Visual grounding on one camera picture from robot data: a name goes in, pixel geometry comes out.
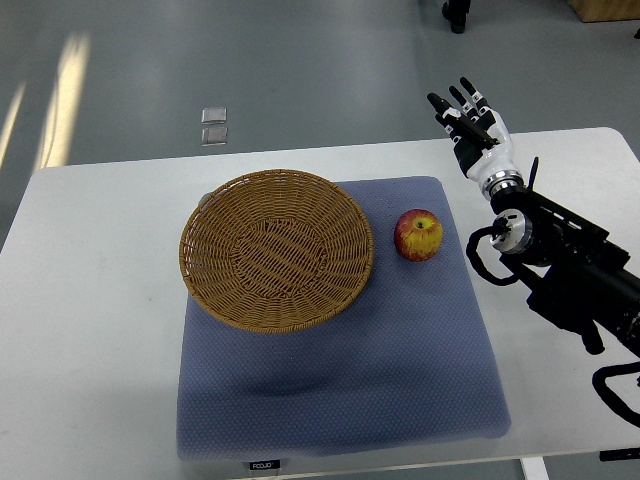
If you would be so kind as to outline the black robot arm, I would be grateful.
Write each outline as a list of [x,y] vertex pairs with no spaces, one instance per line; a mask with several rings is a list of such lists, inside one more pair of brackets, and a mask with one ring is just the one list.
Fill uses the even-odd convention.
[[629,253],[515,169],[485,175],[480,186],[496,218],[466,246],[478,275],[497,286],[523,283],[529,309],[579,335],[592,355],[604,350],[601,329],[638,353],[639,279],[625,268]]

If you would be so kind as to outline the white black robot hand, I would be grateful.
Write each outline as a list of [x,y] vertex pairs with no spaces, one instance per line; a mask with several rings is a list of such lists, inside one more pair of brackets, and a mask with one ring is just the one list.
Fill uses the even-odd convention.
[[465,77],[449,93],[454,103],[436,93],[426,99],[453,142],[463,175],[478,185],[486,199],[502,189],[522,187],[524,179],[514,163],[514,146],[501,115]]

